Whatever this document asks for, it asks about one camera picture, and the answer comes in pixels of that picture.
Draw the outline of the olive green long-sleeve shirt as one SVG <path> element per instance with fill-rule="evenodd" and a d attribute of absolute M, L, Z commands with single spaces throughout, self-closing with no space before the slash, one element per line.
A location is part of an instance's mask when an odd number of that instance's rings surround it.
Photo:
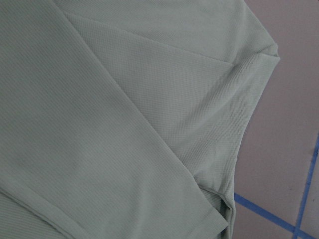
<path fill-rule="evenodd" d="M 232 238 L 279 60 L 242 0 L 1 1 L 1 238 Z"/>

